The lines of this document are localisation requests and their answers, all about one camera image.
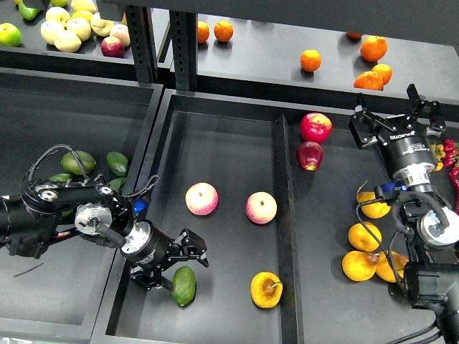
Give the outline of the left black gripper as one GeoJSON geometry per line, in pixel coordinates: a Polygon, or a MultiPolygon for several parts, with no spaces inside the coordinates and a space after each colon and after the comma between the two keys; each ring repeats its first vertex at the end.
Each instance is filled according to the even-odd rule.
{"type": "Polygon", "coordinates": [[[209,267],[207,245],[202,237],[183,229],[173,240],[150,221],[136,222],[120,250],[128,261],[135,263],[129,268],[130,280],[147,291],[164,288],[171,292],[172,281],[163,272],[178,262],[195,260],[209,267]],[[168,264],[161,264],[165,256],[168,264]]]}

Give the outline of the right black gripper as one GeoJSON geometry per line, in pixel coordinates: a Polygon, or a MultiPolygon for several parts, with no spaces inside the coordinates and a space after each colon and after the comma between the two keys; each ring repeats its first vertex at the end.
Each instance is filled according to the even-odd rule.
{"type": "Polygon", "coordinates": [[[423,100],[414,84],[407,87],[412,109],[404,115],[383,118],[368,110],[364,95],[356,96],[357,106],[349,118],[348,127],[358,149],[379,144],[388,176],[396,181],[416,175],[429,175],[437,167],[426,135],[440,136],[446,130],[445,119],[438,101],[423,100]],[[429,126],[417,122],[427,118],[429,126]]]}

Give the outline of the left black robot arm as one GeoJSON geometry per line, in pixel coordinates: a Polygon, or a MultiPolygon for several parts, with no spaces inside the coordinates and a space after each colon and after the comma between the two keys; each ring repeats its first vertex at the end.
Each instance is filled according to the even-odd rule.
{"type": "Polygon", "coordinates": [[[154,175],[141,190],[121,196],[103,176],[88,176],[76,150],[64,144],[52,146],[23,177],[20,194],[1,197],[1,246],[11,256],[38,259],[49,246],[82,235],[100,246],[119,249],[131,263],[130,279],[145,290],[172,290],[163,272],[189,260],[208,267],[207,246],[189,229],[172,239],[150,221],[137,218],[148,206],[148,193],[157,183],[154,175]],[[39,164],[60,149],[71,154],[84,179],[35,179],[39,164]]]}

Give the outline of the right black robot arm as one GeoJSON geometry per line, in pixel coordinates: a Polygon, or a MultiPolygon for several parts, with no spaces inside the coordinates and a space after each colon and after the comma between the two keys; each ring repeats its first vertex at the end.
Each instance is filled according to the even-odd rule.
{"type": "Polygon", "coordinates": [[[377,145],[391,181],[375,187],[375,202],[390,205],[394,233],[403,235],[408,263],[404,273],[395,267],[392,246],[383,249],[397,285],[415,309],[435,313],[438,332],[424,340],[458,342],[458,263],[437,258],[458,243],[458,214],[430,182],[437,158],[428,136],[439,136],[446,124],[438,102],[420,98],[414,85],[407,88],[411,108],[401,115],[382,117],[356,96],[349,118],[358,148],[377,145]]]}

